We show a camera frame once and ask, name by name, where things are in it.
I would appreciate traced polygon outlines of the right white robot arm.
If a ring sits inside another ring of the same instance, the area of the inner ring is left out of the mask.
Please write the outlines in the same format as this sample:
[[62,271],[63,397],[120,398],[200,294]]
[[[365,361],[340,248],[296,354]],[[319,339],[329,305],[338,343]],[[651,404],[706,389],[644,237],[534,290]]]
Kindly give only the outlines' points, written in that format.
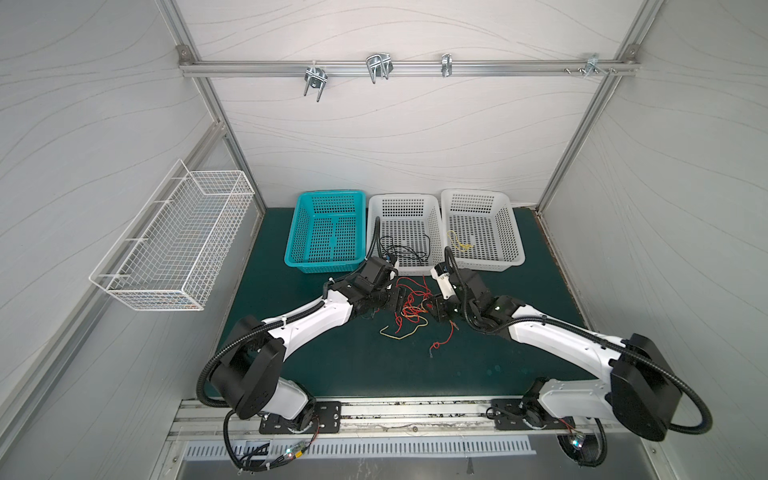
[[656,442],[668,432],[703,435],[712,429],[708,405],[649,338],[600,334],[509,295],[495,296],[477,272],[459,266],[451,250],[431,276],[449,310],[472,330],[536,347],[591,374],[589,380],[537,380],[521,401],[520,415],[615,421]]

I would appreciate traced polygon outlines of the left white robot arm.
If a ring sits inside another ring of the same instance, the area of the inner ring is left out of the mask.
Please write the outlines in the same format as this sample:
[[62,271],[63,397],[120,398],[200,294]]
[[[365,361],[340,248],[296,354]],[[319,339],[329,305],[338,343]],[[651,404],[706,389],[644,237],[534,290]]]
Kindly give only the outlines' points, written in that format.
[[316,300],[273,318],[249,315],[238,321],[226,344],[202,368],[197,400],[207,407],[228,407],[242,420],[278,415],[293,429],[305,430],[313,421],[316,400],[282,377],[284,363],[325,332],[395,300],[398,270],[394,261],[381,256],[380,230],[381,220],[376,219],[364,261],[343,278],[327,280]]

